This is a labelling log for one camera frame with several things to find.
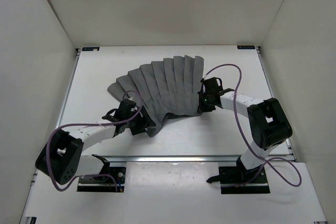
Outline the grey pleated skirt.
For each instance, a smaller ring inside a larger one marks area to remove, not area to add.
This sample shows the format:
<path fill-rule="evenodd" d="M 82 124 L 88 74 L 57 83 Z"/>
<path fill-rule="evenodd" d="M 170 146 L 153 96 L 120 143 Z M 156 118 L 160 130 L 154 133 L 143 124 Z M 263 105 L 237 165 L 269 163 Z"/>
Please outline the grey pleated skirt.
<path fill-rule="evenodd" d="M 198 116 L 204 59 L 200 56 L 175 56 L 153 61 L 130 70 L 108 86 L 118 101 L 126 97 L 141 99 L 151 122 L 147 135 L 154 137 L 168 119 Z"/>

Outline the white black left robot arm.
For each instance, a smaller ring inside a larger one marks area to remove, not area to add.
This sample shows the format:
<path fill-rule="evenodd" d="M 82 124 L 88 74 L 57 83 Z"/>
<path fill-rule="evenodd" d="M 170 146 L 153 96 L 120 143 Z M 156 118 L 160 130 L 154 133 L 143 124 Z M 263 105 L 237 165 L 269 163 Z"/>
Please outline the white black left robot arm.
<path fill-rule="evenodd" d="M 104 140 L 130 129 L 132 135 L 146 132 L 156 124 L 145 108 L 130 99 L 124 99 L 119 107 L 112 109 L 100 121 L 77 124 L 75 131 L 56 129 L 36 159 L 35 167 L 49 176 L 55 186 L 71 183 L 76 177 L 92 176 L 98 181 L 109 179 L 110 164 L 97 154 L 83 155 L 83 151 Z"/>

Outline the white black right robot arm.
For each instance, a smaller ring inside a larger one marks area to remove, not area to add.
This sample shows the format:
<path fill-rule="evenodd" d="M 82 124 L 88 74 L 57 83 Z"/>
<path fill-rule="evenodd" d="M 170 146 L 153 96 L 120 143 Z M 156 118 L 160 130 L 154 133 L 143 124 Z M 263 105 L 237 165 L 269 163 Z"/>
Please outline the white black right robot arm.
<path fill-rule="evenodd" d="M 249 120 L 253 141 L 248 150 L 238 158 L 236 178 L 248 182 L 254 176 L 270 152 L 292 136 L 292 127 L 275 98 L 255 99 L 236 94 L 233 89 L 224 89 L 220 78 L 201 80 L 198 112 L 212 112 L 216 108 L 231 110 L 235 119 L 239 115 Z"/>

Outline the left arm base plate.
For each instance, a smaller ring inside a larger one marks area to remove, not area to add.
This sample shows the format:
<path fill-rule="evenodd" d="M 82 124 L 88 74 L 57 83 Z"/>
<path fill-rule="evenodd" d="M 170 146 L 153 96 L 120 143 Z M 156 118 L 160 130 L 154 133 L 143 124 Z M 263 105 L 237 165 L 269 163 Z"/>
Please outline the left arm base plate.
<path fill-rule="evenodd" d="M 78 180 L 77 192 L 88 193 L 123 193 L 125 191 L 125 179 L 127 173 L 126 163 L 111 163 L 104 172 L 108 176 L 82 177 Z"/>

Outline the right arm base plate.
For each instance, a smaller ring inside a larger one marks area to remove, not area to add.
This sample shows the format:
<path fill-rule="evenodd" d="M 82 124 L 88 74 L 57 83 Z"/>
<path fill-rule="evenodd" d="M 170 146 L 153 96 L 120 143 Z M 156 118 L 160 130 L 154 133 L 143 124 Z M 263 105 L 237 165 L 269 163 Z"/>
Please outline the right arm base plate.
<path fill-rule="evenodd" d="M 260 172 L 256 168 L 251 173 L 246 173 L 237 166 L 220 166 L 218 170 L 218 175 L 208 178 L 206 182 L 209 184 L 220 182 L 222 195 L 270 193 L 264 168 Z"/>

